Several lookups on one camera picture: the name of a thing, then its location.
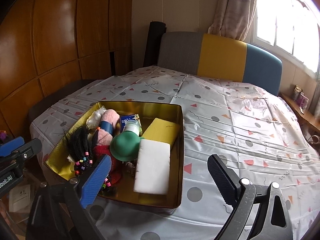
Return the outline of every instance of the white sponge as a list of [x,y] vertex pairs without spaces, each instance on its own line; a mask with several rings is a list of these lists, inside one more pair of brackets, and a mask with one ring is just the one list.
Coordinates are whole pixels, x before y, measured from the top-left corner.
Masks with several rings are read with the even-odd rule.
[[170,144],[140,140],[133,191],[166,195],[169,185]]

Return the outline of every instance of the gold tin box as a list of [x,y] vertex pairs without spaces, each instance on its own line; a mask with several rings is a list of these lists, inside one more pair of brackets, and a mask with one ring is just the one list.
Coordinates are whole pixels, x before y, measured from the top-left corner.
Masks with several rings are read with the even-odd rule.
[[[84,125],[88,117],[102,106],[106,109],[114,109],[119,115],[139,114],[143,132],[155,118],[175,122],[180,125],[178,137],[175,140],[170,153],[170,178],[167,195],[152,195],[134,192],[134,177],[131,177],[130,174],[125,171],[125,168],[122,172],[122,179],[116,184],[117,194],[115,196],[101,195],[104,198],[119,201],[124,205],[126,205],[125,203],[134,204],[135,206],[130,205],[130,207],[139,210],[156,213],[173,213],[175,208],[181,204],[182,198],[184,137],[181,106],[138,101],[100,101],[90,108],[70,128],[69,132],[72,133],[76,128]],[[67,159],[68,155],[66,140],[65,137],[63,137],[52,150],[45,162],[46,166],[66,180],[75,176],[74,172],[70,170],[70,162]]]

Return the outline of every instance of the screw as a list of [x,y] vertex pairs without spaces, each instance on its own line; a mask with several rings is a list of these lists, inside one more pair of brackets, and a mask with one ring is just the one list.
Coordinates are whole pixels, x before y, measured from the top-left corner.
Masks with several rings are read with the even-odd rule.
[[274,188],[279,188],[279,187],[280,187],[279,183],[277,183],[277,182],[272,182],[271,185],[272,185]]
[[78,179],[77,178],[72,178],[72,179],[69,180],[69,182],[71,184],[76,184],[78,182]]
[[241,179],[241,183],[244,185],[249,185],[251,183],[251,181],[247,178],[243,178],[243,179]]
[[46,181],[43,181],[40,183],[40,187],[46,187],[47,186],[47,182]]

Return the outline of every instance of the yellow sponge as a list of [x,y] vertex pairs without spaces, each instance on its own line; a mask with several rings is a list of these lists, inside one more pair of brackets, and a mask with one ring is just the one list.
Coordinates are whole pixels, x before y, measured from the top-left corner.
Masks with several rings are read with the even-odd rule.
[[155,118],[142,136],[148,140],[169,143],[172,148],[178,136],[179,128],[180,125],[174,122]]

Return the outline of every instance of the bed sheet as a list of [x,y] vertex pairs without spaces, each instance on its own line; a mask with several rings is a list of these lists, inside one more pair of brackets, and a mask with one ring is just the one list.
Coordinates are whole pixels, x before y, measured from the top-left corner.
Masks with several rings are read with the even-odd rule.
[[[260,185],[280,184],[294,239],[303,236],[320,211],[319,156],[279,98],[251,84],[157,66],[95,81],[33,121],[30,132],[43,143],[38,160],[48,181],[59,181],[59,176],[44,166],[49,153],[64,132],[100,100],[179,104],[185,136],[180,207],[173,215],[164,216],[97,197],[88,212],[106,239],[214,239],[232,207],[224,202],[207,170],[211,154],[218,154],[240,178]],[[254,205],[241,239],[247,238],[256,212]]]

